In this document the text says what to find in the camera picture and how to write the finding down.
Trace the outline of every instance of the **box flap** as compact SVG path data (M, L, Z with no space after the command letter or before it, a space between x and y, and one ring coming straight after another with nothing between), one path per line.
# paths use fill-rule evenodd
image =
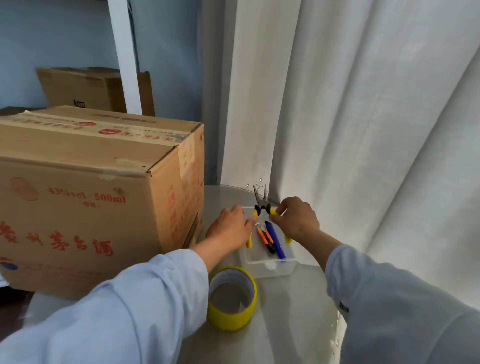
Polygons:
M77 76L93 77L93 78L119 78L120 70L108 67L85 67L85 68L70 68L70 67L41 67L37 68L38 74L42 73L69 73Z
M147 172L200 123L60 106L0 118L0 158Z

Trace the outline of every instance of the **plastic container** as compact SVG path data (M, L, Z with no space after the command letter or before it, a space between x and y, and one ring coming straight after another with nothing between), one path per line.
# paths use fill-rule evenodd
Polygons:
M245 218L253 213L253 207L244 207ZM268 220L268 214L262 211L259 222L264 224ZM297 260L295 259L290 244L285 243L285 236L282 230L273 224L276 235L280 241L286 259L279 259L277 254L270 254L265 244L260 240L257 231L252 232L252 247L243 246L240 248L240 262L243 269L250 273L253 278L266 278L288 276L292 274Z

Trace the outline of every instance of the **red logo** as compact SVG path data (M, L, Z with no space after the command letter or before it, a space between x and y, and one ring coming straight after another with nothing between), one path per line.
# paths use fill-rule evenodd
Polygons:
M119 129L102 129L98 133L103 134L103 135L112 135L112 134L121 133L121 130L119 130Z
M76 122L75 125L95 126L95 125L96 125L96 122L93 122L93 121L79 121L79 122Z

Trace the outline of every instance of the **packing tape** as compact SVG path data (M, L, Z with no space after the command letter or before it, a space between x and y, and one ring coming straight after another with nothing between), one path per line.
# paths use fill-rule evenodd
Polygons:
M221 330L238 330L252 318L257 303L257 285L248 272L225 267L210 280L207 318Z

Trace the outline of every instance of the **light blue sleeve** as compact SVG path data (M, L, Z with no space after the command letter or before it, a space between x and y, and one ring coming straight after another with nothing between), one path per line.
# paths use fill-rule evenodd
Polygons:
M175 363L206 319L208 273L192 250L157 255L0 343L0 363Z
M347 322L343 364L480 362L480 314L445 291L348 245L325 274Z

